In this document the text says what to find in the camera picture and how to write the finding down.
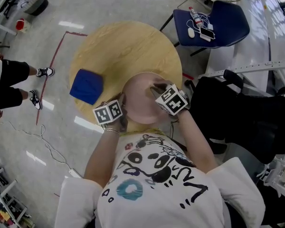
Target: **bottle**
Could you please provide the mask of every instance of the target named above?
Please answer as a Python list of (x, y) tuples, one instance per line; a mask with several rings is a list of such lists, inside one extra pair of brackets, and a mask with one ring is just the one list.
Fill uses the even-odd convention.
[(190, 9), (190, 15), (194, 19), (196, 26), (198, 28), (202, 27), (204, 25), (204, 23), (200, 19), (200, 16), (198, 15), (198, 13), (196, 11), (194, 11), (194, 9), (192, 7), (189, 7), (189, 9)]

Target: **sneaker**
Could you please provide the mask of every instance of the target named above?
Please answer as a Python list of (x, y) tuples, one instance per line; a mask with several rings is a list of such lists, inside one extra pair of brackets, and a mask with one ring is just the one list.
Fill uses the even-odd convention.
[(33, 103), (33, 105), (38, 110), (41, 110), (42, 109), (42, 104), (41, 104), (41, 101), (37, 97), (36, 91), (35, 90), (31, 90), (30, 92), (33, 94), (33, 97), (31, 97), (29, 100)]
[(37, 77), (45, 77), (45, 76), (48, 76), (48, 77), (51, 77), (53, 76), (55, 73), (55, 70), (52, 69), (51, 67), (45, 67), (45, 68), (40, 68), (38, 69), (38, 72), (37, 72)]

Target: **mobile phone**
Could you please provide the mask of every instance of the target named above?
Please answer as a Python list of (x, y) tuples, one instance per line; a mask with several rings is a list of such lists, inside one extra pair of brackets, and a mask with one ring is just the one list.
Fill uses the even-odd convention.
[(214, 33), (212, 31), (208, 30), (208, 29), (200, 27), (200, 33), (202, 35), (205, 35), (205, 36), (211, 38), (211, 39), (215, 39)]

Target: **bracelet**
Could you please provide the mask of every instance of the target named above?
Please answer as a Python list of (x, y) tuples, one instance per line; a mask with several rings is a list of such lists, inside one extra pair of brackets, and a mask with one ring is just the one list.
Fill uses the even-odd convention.
[(118, 134), (118, 135), (120, 134), (119, 131), (117, 131), (116, 129), (111, 128), (111, 127), (106, 128), (105, 131), (113, 132), (113, 133), (116, 133), (116, 134)]

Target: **black and white marker cube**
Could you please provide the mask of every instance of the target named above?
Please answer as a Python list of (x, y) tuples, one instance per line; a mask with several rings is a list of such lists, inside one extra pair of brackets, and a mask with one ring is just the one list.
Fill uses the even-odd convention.
[(165, 93), (156, 99), (156, 103), (167, 113), (176, 115), (188, 105), (184, 93), (172, 85)]
[(93, 109), (93, 113), (99, 125), (114, 122), (123, 115), (118, 100), (101, 104), (99, 107)]

